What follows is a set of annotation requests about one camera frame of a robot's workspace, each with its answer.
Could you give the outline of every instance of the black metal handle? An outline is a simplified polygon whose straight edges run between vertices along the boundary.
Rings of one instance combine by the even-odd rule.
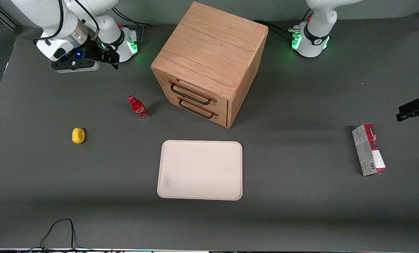
[[[197,102],[197,103],[199,103],[199,104],[202,104],[202,105],[208,105],[209,104],[209,102],[211,102],[211,99],[208,99],[208,102],[203,102],[203,101],[200,101],[200,100],[198,100],[198,99],[195,99],[195,98],[193,98],[193,97],[191,97],[191,96],[188,96],[188,95],[186,95],[186,94],[184,94],[184,93],[182,93],[182,92],[180,92],[180,91],[176,91],[176,90],[174,90],[174,86],[175,86],[175,84],[174,83],[172,83],[172,85],[170,86],[170,89],[172,90],[172,92],[173,93],[177,93],[178,95],[181,95],[181,96],[183,96],[183,97],[185,97],[185,98],[187,98],[187,99],[190,99],[190,100],[192,100],[193,102]]]
[[[182,107],[182,108],[184,108],[184,109],[186,109],[186,110],[188,110],[190,112],[193,112],[193,113],[195,113],[195,114],[197,114],[197,115],[199,115],[201,117],[204,117],[204,118],[207,118],[207,119],[212,119],[212,117],[214,116],[214,113],[211,113],[211,116],[206,116],[206,115],[204,115],[204,114],[202,114],[200,112],[197,112],[197,111],[195,111],[195,110],[193,110],[193,109],[191,109],[191,108],[189,108],[187,106],[182,105],[181,102],[183,102],[182,99],[180,99],[180,102],[178,103],[180,105],[180,107]]]

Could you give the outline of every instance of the yellow toy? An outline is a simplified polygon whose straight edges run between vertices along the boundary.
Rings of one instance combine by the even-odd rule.
[[[75,128],[72,131],[72,141],[76,144],[84,142],[84,130],[82,128]]]

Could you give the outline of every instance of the gray table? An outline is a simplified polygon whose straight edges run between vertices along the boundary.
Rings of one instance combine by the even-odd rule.
[[[320,57],[270,33],[228,130],[166,100],[150,63],[174,26],[146,29],[119,70],[58,74],[20,30],[0,85],[0,248],[34,247],[57,219],[81,245],[250,251],[419,252],[419,15],[339,21]],[[139,120],[133,94],[152,112]],[[374,123],[388,167],[363,177],[352,126]],[[75,127],[87,130],[82,145]],[[243,197],[167,200],[156,184],[169,139],[238,141]],[[68,224],[46,245],[67,248]]]

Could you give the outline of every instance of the coca-cola bottle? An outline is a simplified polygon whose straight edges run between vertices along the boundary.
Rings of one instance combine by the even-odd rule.
[[[131,103],[131,108],[134,112],[141,118],[141,119],[148,119],[150,117],[150,113],[145,108],[144,104],[139,100],[136,100],[134,96],[129,96],[128,101]]]

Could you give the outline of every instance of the wooden drawer cabinet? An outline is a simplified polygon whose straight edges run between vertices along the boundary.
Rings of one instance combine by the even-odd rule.
[[[267,31],[193,2],[151,68],[169,102],[230,128],[258,71]]]

